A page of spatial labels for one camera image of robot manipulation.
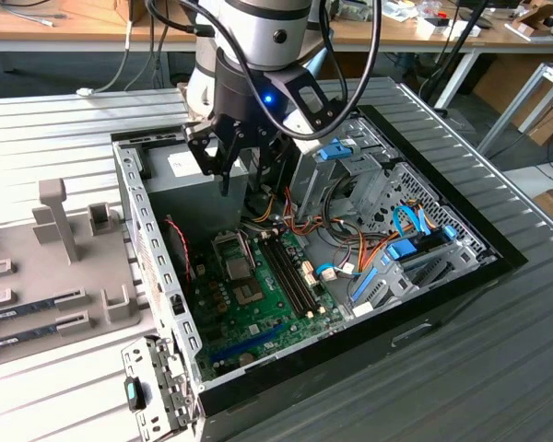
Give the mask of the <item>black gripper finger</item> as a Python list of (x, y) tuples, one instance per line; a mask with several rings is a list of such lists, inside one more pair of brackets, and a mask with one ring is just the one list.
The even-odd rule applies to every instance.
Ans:
[(251, 162), (251, 187), (261, 190), (266, 186), (271, 192), (283, 192), (289, 185), (300, 158), (294, 140), (277, 133), (267, 146), (253, 149)]
[[(245, 141), (241, 123), (230, 117), (218, 117), (210, 122), (188, 122), (182, 128), (182, 135), (203, 174), (221, 178), (220, 192), (227, 196), (230, 171)], [(218, 140), (213, 155), (206, 151), (212, 135)]]

